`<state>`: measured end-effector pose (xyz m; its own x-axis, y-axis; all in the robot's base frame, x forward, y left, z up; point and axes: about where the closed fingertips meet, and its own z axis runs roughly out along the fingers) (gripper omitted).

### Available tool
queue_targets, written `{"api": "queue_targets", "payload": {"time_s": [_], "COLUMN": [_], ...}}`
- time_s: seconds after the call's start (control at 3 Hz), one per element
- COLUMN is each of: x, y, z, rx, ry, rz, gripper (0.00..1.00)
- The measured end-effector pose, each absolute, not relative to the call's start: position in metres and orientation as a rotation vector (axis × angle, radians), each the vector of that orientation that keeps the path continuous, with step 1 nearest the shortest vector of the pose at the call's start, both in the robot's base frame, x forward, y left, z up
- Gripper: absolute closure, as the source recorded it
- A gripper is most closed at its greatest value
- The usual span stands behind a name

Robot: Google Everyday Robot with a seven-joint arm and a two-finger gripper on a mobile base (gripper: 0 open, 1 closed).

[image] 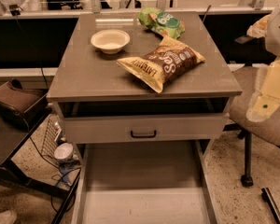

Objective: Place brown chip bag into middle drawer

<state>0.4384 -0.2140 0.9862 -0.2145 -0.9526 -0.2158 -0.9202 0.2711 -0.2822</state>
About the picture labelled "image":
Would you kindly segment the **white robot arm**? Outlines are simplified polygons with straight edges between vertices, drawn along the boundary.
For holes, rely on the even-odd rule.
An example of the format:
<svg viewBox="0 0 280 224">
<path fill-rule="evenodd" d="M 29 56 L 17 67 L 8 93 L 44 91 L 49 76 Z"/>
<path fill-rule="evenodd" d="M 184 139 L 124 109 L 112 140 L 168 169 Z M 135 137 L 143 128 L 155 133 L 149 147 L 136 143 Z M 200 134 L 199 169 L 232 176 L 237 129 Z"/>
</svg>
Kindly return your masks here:
<svg viewBox="0 0 280 224">
<path fill-rule="evenodd" d="M 262 122 L 280 106 L 280 4 L 266 20 L 255 23 L 248 33 L 255 37 L 264 36 L 266 50 L 276 56 L 268 67 L 258 70 L 255 91 L 246 111 L 250 121 Z"/>
</svg>

